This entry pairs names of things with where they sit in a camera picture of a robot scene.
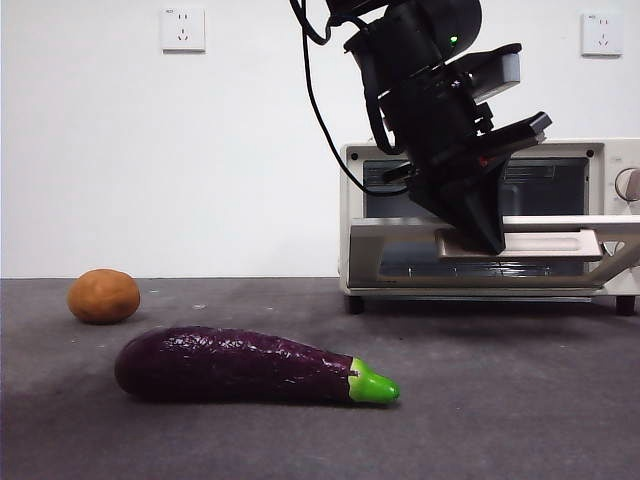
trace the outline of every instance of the toaster oven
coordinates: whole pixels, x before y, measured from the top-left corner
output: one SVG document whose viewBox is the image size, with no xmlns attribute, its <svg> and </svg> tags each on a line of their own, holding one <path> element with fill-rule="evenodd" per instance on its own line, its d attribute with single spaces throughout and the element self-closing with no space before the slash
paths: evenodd
<svg viewBox="0 0 640 480">
<path fill-rule="evenodd" d="M 342 158 L 371 191 L 407 161 L 373 143 Z M 364 194 L 342 174 L 340 285 L 351 313 L 367 297 L 585 299 L 640 292 L 640 139 L 555 140 L 510 160 L 501 191 L 507 248 L 487 255 L 407 196 Z"/>
</svg>

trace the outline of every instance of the green eggplant stem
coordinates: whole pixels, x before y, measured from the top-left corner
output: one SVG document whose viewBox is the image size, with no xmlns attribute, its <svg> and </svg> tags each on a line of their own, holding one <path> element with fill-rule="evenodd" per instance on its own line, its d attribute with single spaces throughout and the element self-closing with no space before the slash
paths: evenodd
<svg viewBox="0 0 640 480">
<path fill-rule="evenodd" d="M 354 402 L 388 404 L 400 396 L 400 388 L 391 379 L 378 375 L 359 358 L 353 358 L 349 376 L 349 397 Z"/>
</svg>

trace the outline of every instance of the oven knob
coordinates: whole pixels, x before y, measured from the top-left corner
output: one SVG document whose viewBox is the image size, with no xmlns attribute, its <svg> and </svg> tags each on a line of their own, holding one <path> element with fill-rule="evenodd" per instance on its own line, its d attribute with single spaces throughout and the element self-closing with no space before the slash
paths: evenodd
<svg viewBox="0 0 640 480">
<path fill-rule="evenodd" d="M 616 178 L 616 192 L 627 202 L 640 200 L 640 169 L 628 168 L 621 171 Z"/>
</svg>

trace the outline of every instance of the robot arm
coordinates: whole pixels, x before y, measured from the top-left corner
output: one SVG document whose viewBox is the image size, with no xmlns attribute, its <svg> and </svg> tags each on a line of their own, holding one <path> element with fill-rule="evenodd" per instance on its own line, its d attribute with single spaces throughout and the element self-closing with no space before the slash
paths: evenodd
<svg viewBox="0 0 640 480">
<path fill-rule="evenodd" d="M 345 44 L 360 67 L 367 113 L 378 147 L 407 152 L 409 164 L 389 171 L 409 198 L 466 232 L 492 253 L 504 250 L 499 192 L 504 169 L 518 150 L 544 141 L 545 113 L 493 130 L 486 99 L 520 81 L 519 44 L 451 61 L 476 40 L 479 0 L 327 0 L 326 37 L 313 32 L 290 0 L 303 32 L 316 43 L 345 21 L 359 32 Z M 384 15 L 358 18 L 386 6 Z M 392 146 L 385 126 L 393 131 Z"/>
</svg>

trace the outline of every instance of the white wall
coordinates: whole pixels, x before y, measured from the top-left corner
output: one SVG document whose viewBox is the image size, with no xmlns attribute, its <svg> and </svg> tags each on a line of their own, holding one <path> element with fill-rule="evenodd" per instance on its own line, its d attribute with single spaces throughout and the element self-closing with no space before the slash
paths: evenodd
<svg viewBox="0 0 640 480">
<path fill-rule="evenodd" d="M 311 2 L 314 18 L 324 2 Z M 163 55 L 158 12 L 207 9 L 206 55 Z M 474 49 L 521 41 L 503 125 L 640 136 L 636 0 L 485 0 Z M 621 9 L 625 56 L 579 55 L 585 9 Z M 370 137 L 342 43 L 312 51 L 336 141 Z M 338 168 L 304 89 L 286 0 L 3 0 L 2 275 L 334 276 Z"/>
</svg>

